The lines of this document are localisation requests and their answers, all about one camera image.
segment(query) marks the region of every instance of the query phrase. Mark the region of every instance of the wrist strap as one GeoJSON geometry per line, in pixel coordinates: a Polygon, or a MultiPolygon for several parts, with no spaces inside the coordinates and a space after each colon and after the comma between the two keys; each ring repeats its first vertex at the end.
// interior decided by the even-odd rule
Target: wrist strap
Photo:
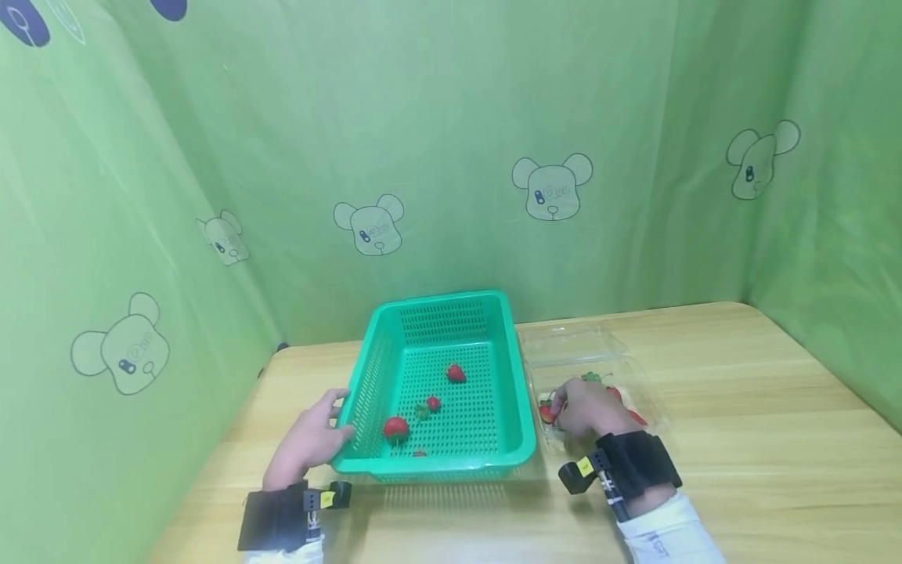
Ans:
{"type": "Polygon", "coordinates": [[[347,482],[332,482],[329,489],[317,490],[302,480],[276,492],[252,492],[244,506],[238,550],[294,552],[319,537],[318,511],[344,509],[350,503],[347,482]]]}
{"type": "Polygon", "coordinates": [[[626,501],[640,497],[655,485],[683,486],[664,443],[644,430],[623,435],[609,433],[598,439],[595,446],[607,456],[608,475],[626,501]]]}
{"type": "Polygon", "coordinates": [[[251,492],[244,506],[238,550],[293,552],[307,543],[307,482],[275,492],[251,492]]]}

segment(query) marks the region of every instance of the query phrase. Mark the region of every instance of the yellow label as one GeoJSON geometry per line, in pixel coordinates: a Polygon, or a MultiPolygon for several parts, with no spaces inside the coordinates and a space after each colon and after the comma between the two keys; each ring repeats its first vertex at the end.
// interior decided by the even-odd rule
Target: yellow label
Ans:
{"type": "Polygon", "coordinates": [[[332,507],[332,503],[335,501],[336,493],[335,492],[323,492],[319,495],[319,508],[326,509],[327,507],[332,507]]]}
{"type": "Polygon", "coordinates": [[[594,468],[592,468],[592,462],[589,460],[589,457],[585,457],[577,462],[576,467],[579,468],[579,473],[582,474],[583,477],[589,476],[595,471],[594,468]]]}

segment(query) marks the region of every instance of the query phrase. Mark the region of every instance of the black wrist strap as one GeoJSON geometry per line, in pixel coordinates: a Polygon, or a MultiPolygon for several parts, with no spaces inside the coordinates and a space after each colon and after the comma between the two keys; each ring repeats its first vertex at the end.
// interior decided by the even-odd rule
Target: black wrist strap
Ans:
{"type": "Polygon", "coordinates": [[[607,434],[598,439],[595,446],[598,447],[596,451],[578,462],[567,462],[557,471],[557,476],[573,495],[584,493],[602,473],[611,479],[617,498],[623,501],[635,499],[655,485],[683,486],[664,443],[644,430],[623,435],[607,434]]]}
{"type": "Polygon", "coordinates": [[[303,480],[276,492],[252,492],[244,506],[238,550],[293,552],[319,536],[317,511],[343,509],[350,503],[347,482],[332,482],[325,491],[308,489],[303,480]]]}
{"type": "Polygon", "coordinates": [[[637,430],[623,435],[607,434],[595,442],[608,458],[608,476],[629,501],[655,485],[682,487],[673,460],[659,437],[637,430]]]}

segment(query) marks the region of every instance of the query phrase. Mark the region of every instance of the green backdrop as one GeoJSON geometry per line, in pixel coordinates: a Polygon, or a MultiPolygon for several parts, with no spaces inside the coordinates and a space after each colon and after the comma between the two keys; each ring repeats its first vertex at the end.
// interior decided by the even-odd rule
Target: green backdrop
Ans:
{"type": "Polygon", "coordinates": [[[902,425],[898,2],[0,23],[10,561],[140,560],[277,343],[412,295],[497,287],[520,321],[747,301],[902,425]]]}

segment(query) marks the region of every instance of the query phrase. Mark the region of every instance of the table surface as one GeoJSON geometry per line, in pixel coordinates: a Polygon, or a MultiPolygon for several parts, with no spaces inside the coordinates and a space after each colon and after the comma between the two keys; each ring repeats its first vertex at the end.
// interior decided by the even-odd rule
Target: table surface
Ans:
{"type": "MultiPolygon", "coordinates": [[[[684,492],[730,562],[898,562],[902,438],[773,322],[723,302],[518,328],[599,321],[665,406],[684,492]]],[[[247,493],[299,411],[347,384],[359,348],[273,357],[151,562],[241,561],[247,493]]],[[[600,489],[570,496],[557,480],[566,453],[538,443],[510,481],[356,486],[351,509],[322,513],[327,562],[628,561],[600,489]]]]}

